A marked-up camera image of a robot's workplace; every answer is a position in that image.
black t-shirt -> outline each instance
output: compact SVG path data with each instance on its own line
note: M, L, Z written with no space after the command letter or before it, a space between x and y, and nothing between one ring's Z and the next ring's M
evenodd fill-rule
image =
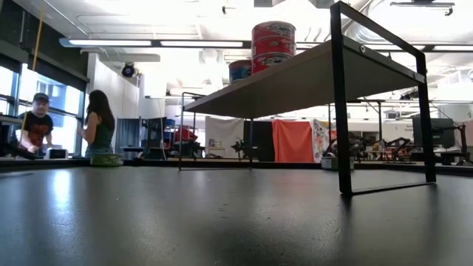
M52 119L49 115L43 117L35 116L31 111L23 113L18 116L18 119L24 118L27 116L27 122L24 124L24 130L28 131L28 137L31 140L31 143L36 147L43 146L44 136L51 134L52 131ZM17 126L13 131L13 142L18 143L16 137L16 130L21 129L21 126Z

man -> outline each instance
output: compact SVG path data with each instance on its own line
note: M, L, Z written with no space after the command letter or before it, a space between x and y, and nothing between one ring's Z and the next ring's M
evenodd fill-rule
M52 119L47 114L50 107L50 99L44 93L36 93L33 97L33 110L18 116L19 119L27 120L24 124L23 132L21 128L15 130L13 139L20 143L21 149L26 149L33 154L44 155L42 149L52 146ZM43 139L46 138L46 146L43 146Z

woman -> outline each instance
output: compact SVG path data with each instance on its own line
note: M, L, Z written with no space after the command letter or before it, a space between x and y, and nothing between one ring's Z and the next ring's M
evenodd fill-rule
M113 153L112 136L115 130L115 119L110 110L109 100L105 93L98 89L89 94L86 125L87 129L78 129L78 134L89 144L86 157L93 154Z

dark hair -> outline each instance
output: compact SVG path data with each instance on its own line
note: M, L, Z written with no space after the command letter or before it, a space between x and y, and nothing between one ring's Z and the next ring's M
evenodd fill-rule
M115 130L115 119L110 109L109 99L105 93L96 89L89 94L89 106L87 107L86 123L89 121L90 113L94 112L101 119L101 123L110 131Z

baseball cap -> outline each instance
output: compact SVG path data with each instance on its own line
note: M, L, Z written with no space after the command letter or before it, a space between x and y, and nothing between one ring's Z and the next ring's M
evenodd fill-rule
M36 93L35 96L33 96L33 101L37 101L37 100L45 100L47 103L49 103L50 98L44 93L39 92L39 93Z

